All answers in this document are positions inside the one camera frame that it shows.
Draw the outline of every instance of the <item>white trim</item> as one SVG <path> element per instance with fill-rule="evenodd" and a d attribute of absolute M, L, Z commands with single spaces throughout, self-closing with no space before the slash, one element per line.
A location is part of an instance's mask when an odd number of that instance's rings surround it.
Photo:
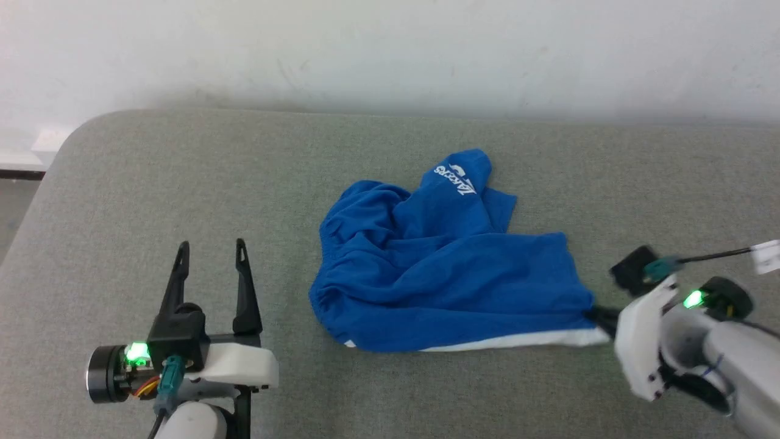
<path fill-rule="evenodd" d="M 45 171 L 47 168 L 32 152 L 0 151 L 0 170 Z"/>
<path fill-rule="evenodd" d="M 30 152 L 35 154 L 41 163 L 48 168 L 51 165 L 51 162 L 54 161 L 57 151 L 59 151 L 62 144 L 65 143 L 65 139 L 67 139 L 72 132 L 72 128 L 44 128 L 38 132 L 38 138 L 35 139 L 35 143 L 33 143 Z"/>
<path fill-rule="evenodd" d="M 562 344 L 564 346 L 589 346 L 591 344 L 606 343 L 610 337 L 599 328 L 580 330 L 549 330 L 544 332 L 532 332 L 525 334 L 504 335 L 488 338 L 486 340 L 470 341 L 469 343 L 451 344 L 423 349 L 421 352 L 457 352 L 476 351 L 479 349 L 514 348 L 515 346 L 535 346 L 541 344 Z M 355 344 L 348 340 L 344 343 L 348 348 L 355 348 Z"/>

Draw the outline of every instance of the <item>floor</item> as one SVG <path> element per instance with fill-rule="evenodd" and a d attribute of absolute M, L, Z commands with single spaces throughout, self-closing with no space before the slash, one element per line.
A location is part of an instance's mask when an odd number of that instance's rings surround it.
<path fill-rule="evenodd" d="M 16 236 L 40 181 L 0 179 L 0 263 Z"/>

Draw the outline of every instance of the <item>white label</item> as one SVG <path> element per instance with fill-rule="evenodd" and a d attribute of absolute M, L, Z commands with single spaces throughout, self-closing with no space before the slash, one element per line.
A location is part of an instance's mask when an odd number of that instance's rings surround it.
<path fill-rule="evenodd" d="M 756 273 L 766 274 L 780 269 L 780 241 L 767 241 L 750 248 L 753 262 L 756 263 Z"/>

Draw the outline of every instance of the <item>teal connector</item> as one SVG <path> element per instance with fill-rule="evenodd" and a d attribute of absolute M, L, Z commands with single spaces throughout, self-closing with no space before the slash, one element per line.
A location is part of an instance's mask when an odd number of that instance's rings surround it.
<path fill-rule="evenodd" d="M 679 263 L 677 256 L 667 256 L 657 261 L 650 262 L 644 267 L 644 276 L 649 283 L 661 282 L 670 274 L 676 273 L 682 269 L 683 265 Z"/>
<path fill-rule="evenodd" d="M 157 387 L 157 397 L 154 400 L 155 414 L 170 416 L 176 410 L 176 406 L 179 405 L 176 394 L 179 393 L 179 387 L 184 381 L 185 366 L 184 359 L 178 355 L 171 355 L 165 360 L 160 384 Z"/>

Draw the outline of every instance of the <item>fabric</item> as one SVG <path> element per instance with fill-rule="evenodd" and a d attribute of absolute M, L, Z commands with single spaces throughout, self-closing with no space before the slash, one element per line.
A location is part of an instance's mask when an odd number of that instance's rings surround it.
<path fill-rule="evenodd" d="M 281 373 L 279 389 L 253 395 L 252 437 L 738 437 L 679 392 L 653 404 L 634 397 L 609 344 L 378 355 L 334 342 L 308 291 L 321 264 L 317 228 L 345 188 L 364 178 L 413 188 L 448 153 L 481 145 L 491 185 L 521 197 L 509 230 L 565 232 L 583 283 L 599 303 L 623 306 L 608 270 L 640 244 L 695 255 L 777 238 L 768 219 L 780 215 L 778 139 L 780 130 L 734 126 L 102 116 L 63 145 L 0 265 L 0 437 L 146 437 L 151 403 L 89 401 L 87 357 L 146 337 L 184 239 L 185 299 L 206 312 L 210 334 L 230 331 L 237 237 Z M 679 281 L 740 280 L 759 304 L 751 319 L 777 330 L 777 273 L 727 258 L 693 264 Z"/>
<path fill-rule="evenodd" d="M 413 193 L 366 180 L 344 192 L 320 227 L 310 290 L 337 341 L 397 352 L 608 340 L 583 317 L 594 298 L 566 236 L 505 233 L 516 198 L 488 188 L 490 173 L 472 149 L 427 171 Z M 517 334 L 538 337 L 507 337 Z"/>

